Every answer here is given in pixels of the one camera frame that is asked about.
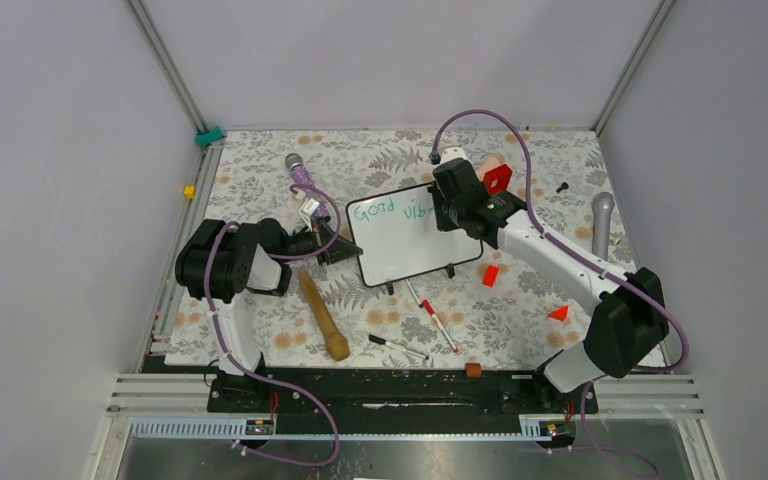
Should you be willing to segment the white whiteboard black frame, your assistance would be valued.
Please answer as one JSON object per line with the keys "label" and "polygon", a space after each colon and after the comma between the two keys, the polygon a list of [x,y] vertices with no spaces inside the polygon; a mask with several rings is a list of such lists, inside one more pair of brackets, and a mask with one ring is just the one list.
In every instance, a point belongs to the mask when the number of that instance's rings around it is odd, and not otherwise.
{"label": "white whiteboard black frame", "polygon": [[379,287],[436,270],[453,272],[457,265],[479,259],[480,241],[459,229],[437,228],[428,183],[356,199],[345,218],[358,256],[362,282]]}

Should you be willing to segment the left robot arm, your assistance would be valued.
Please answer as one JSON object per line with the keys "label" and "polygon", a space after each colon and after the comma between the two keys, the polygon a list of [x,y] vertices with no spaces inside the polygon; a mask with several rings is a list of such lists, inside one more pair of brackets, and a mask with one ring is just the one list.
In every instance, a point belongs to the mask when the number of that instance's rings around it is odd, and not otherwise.
{"label": "left robot arm", "polygon": [[205,219],[177,255],[175,280],[190,297],[207,303],[218,368],[239,376],[231,395],[245,410],[264,407],[271,387],[258,376],[262,349],[254,340],[253,316],[237,297],[284,296],[293,279],[291,261],[314,258],[332,265],[360,256],[363,249],[332,229],[330,220],[317,218],[310,227],[289,232],[274,218],[240,224]]}

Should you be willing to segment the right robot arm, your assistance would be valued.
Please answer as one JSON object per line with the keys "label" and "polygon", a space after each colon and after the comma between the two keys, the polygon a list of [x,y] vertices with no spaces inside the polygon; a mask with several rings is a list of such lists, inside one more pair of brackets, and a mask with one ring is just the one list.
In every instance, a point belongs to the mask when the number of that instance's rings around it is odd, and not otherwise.
{"label": "right robot arm", "polygon": [[625,377],[668,335],[654,273],[630,273],[541,226],[523,199],[508,191],[489,194],[463,158],[438,165],[433,177],[429,190],[440,230],[461,229],[527,262],[591,317],[583,340],[539,367],[533,396],[543,410],[561,410],[589,381]]}

